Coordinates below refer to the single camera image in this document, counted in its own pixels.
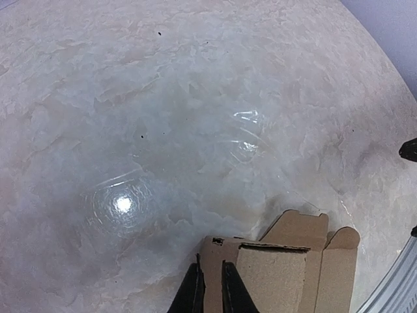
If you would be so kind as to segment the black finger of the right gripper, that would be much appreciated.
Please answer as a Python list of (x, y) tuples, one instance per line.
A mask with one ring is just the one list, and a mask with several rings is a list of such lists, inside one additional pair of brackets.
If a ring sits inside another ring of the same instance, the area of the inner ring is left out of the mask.
[(399, 149), (399, 156), (411, 162), (417, 162), (417, 138), (405, 142)]

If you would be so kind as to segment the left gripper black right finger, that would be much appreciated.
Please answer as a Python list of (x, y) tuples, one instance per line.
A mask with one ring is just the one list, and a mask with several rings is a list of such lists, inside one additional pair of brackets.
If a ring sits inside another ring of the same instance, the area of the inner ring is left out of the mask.
[(259, 313), (235, 264), (222, 262), (222, 308), (225, 313)]

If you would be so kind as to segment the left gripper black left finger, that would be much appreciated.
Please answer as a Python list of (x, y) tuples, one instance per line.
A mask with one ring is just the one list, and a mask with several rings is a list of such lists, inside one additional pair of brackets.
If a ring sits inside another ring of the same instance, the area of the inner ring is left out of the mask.
[(193, 262), (169, 307), (168, 313), (203, 313), (205, 296), (205, 279), (201, 269), (201, 256), (195, 255)]

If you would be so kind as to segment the brown cardboard box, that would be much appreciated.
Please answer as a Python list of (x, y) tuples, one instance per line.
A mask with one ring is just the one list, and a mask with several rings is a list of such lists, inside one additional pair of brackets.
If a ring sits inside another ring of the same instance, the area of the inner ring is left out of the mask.
[(201, 246), (205, 312), (222, 311), (222, 263), (231, 262), (260, 312), (348, 312), (359, 233), (328, 231), (328, 215), (285, 211), (258, 241), (208, 236)]

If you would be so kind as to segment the front aluminium rail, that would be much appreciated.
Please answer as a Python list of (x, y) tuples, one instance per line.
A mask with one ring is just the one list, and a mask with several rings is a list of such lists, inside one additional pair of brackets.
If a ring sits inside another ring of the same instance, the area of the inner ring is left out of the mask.
[(416, 258), (416, 228), (413, 228), (390, 270), (357, 311), (416, 312)]

